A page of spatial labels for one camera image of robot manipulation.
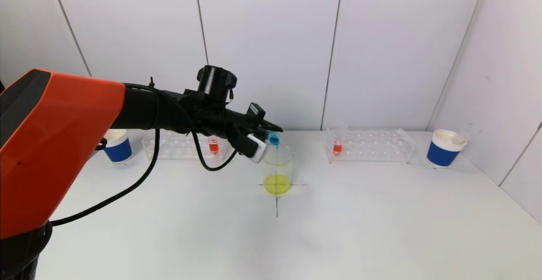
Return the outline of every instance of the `small red vial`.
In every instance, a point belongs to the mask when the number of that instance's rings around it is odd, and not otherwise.
[[[333,144],[333,154],[339,156],[343,152],[343,144],[340,141],[335,141]]]
[[[213,138],[213,139],[209,139],[209,150],[211,151],[211,153],[213,153],[213,155],[217,155],[218,154],[218,140]]]

